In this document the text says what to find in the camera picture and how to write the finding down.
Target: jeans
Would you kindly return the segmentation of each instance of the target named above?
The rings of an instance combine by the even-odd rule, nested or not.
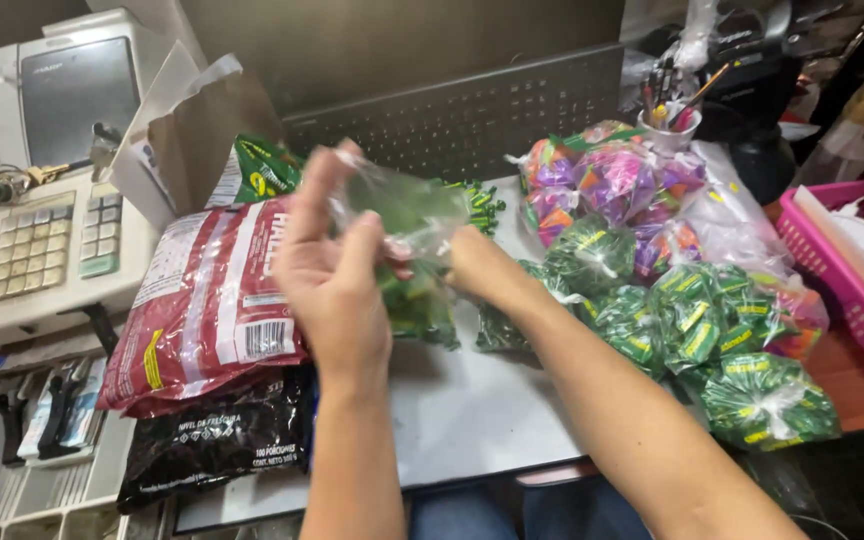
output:
[[[639,514],[605,476],[523,488],[525,540],[651,540]],[[411,540],[519,540],[482,485],[412,498]]]

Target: pink plastic crate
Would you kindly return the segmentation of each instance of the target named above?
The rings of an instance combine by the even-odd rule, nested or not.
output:
[[[864,179],[816,185],[809,191],[826,208],[838,209],[864,195]],[[779,200],[782,215],[778,218],[778,233],[796,262],[835,293],[849,331],[864,349],[864,282],[792,202],[793,195],[795,189],[790,189]]]

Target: white table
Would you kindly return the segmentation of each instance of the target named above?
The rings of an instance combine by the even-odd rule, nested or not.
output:
[[[516,259],[540,261],[543,248],[522,225],[519,178],[500,178],[497,243]],[[462,348],[416,341],[395,344],[389,386],[398,477],[403,489],[576,460],[563,404],[532,354],[474,350],[478,311],[460,300],[455,324]],[[176,534],[189,534],[303,510],[308,476],[271,471],[238,478],[183,501]]]

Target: hand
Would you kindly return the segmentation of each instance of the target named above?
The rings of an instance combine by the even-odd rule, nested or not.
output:
[[[351,141],[340,149],[361,154]],[[311,344],[323,395],[385,391],[392,351],[375,273],[385,236],[381,218],[366,212],[341,241],[328,237],[330,193],[351,173],[333,150],[312,153],[272,266]]]
[[[459,228],[451,245],[452,270],[445,282],[499,309],[503,309],[503,299],[535,282],[515,259],[472,225]]]

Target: pen holder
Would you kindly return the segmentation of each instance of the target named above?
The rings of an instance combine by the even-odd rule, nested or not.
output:
[[[638,128],[645,130],[645,141],[652,142],[652,150],[661,156],[673,156],[676,152],[686,150],[695,137],[695,130],[702,123],[702,112],[698,110],[692,111],[688,124],[681,131],[653,128],[645,122],[644,115],[644,110],[638,114]]]

